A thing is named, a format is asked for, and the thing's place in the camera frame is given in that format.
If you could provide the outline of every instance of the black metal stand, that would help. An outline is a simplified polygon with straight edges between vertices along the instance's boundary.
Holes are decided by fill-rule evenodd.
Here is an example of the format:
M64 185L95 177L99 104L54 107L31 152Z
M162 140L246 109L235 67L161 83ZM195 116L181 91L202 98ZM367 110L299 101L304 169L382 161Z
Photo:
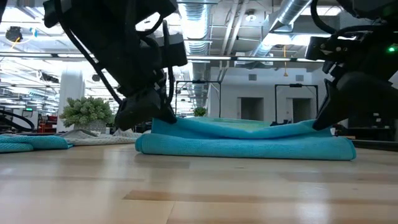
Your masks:
M219 98L218 98L218 103L220 107L220 111L218 112L218 117L221 117L221 81L200 81L200 80L194 80L194 81L176 81L175 82L175 114L177 114L177 95L178 95L178 84L179 83L192 83L192 84L204 84L204 83L218 83L220 86L220 93L219 93Z
M316 96L316 101L317 101L317 114L319 111L319 102L318 102L318 85L303 85L303 84L276 84L275 85L275 122L278 122L278 100L277 100L277 87L278 86L289 86L291 88L301 88L303 86L308 86L308 87L315 87L315 96Z

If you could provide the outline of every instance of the yellow cable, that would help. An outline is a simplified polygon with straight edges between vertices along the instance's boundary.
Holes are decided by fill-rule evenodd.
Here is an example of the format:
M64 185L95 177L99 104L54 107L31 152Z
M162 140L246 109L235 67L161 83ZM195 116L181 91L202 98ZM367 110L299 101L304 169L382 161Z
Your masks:
M286 58L286 45L284 46L284 57ZM286 68L287 68L287 62L285 62L285 73L284 73L284 76L285 76L285 77L289 76L289 75L287 74L287 72L286 72Z
M20 37L18 37L15 42L12 44L11 49L13 49L15 47L15 45L18 43L18 40L21 39Z

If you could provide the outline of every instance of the blue towel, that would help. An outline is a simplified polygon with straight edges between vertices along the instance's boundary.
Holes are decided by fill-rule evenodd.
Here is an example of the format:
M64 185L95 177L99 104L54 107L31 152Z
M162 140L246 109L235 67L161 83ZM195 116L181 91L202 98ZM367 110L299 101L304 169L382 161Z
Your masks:
M356 157L352 142L329 129L312 129L313 121L267 127L258 121L179 118L168 124L155 119L152 134L136 141L144 154L273 159L349 161Z
M67 141L58 136L0 136L0 153L68 148Z

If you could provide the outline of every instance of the ceiling pipe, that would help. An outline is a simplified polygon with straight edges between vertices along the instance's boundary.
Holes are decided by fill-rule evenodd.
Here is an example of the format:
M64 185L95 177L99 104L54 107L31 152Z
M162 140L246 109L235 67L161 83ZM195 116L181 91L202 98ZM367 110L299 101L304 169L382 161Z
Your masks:
M229 43L229 46L228 46L228 50L226 53L227 55L231 55L232 48L234 47L236 37L238 36L238 32L241 27L243 17L246 13L246 8L248 6L248 3L249 3L249 0L243 0L241 10L239 12L239 17L238 17L238 20L236 21L234 32L232 33L231 42Z
M272 14L267 15L266 28L264 38L260 44L254 48L251 53L252 57L265 57L273 48L266 42L266 37L269 32L272 32L283 26L291 26L296 19L303 13L304 9L311 3L312 0L283 0L279 11L275 12L277 16L273 19Z
M234 21L235 21L236 11L238 10L238 4L239 4L239 0L234 0L234 3L233 3L232 8L231 8L231 17L229 18L228 25L226 27L226 31L225 31L225 35L224 35L224 41L223 41L223 45L221 47L221 54L220 55L224 55L225 54L226 44L228 43L229 35L231 34L231 31L232 31L232 26L233 26Z
M181 16L184 19L183 24L185 23L188 28L185 31L188 39L207 39L210 33L209 17L211 6L208 4L191 3L179 4L178 7ZM185 44L189 55L209 54L209 42L186 42ZM192 73L193 80L206 80L206 75L209 74L207 64L192 63ZM194 93L198 95L199 91L194 90Z
M232 33L231 41L229 42L228 50L226 52L227 55L231 55L232 48L234 47L236 37L238 36L238 32L241 27L243 17L246 13L246 8L248 6L248 3L249 3L249 0L243 0L243 2L242 2L242 6L239 11L239 17L238 17L238 20L236 21L234 32ZM228 69L229 69L229 61L227 61L225 68L220 70L220 74L218 74L218 80L220 80L220 77L221 77L221 81L224 80L225 74Z

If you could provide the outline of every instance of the black machine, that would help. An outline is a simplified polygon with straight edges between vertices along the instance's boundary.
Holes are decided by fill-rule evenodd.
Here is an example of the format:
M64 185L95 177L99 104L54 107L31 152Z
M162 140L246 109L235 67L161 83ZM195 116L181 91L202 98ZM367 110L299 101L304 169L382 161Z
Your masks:
M314 23L332 35L313 37L306 58L326 60L323 71L334 77L333 81L325 80L327 96L313 128L327 128L373 108L384 116L398 118L398 90L388 82L398 70L398 0L337 1L354 17L375 22L371 26L334 30L319 18L318 0L312 1ZM45 25L61 24L119 103L117 126L125 130L153 117L176 122L170 106L174 88L172 66L185 65L187 58L182 38L171 43L172 38L178 37L169 35L167 23L163 22L163 18L177 10L176 0L49 0L44 2L44 8ZM155 12L160 19L153 29L135 29L138 22ZM149 37L161 25L161 41ZM342 40L340 36L356 38ZM163 72L166 67L168 96ZM126 99L120 100L115 94L101 72L104 68L119 83L118 92Z
M176 0L49 0L44 2L44 9L45 25L61 24L119 103L117 127L130 129L151 118L177 121L170 105L174 93L172 67L188 62L182 35L169 35L164 21L178 9ZM160 18L151 30L136 30L137 23L155 12ZM161 25L163 37L151 37ZM101 72L104 68L119 83L118 92L125 99L121 100L109 85ZM163 68L168 68L168 96Z
M334 30L320 20L318 0L312 1L314 23L331 37L312 37L305 57L325 60L323 71L334 77L325 80L327 95L313 128L327 128L375 110L383 117L398 118L398 90L389 82L398 70L398 1L337 1L354 17L374 20L374 24Z

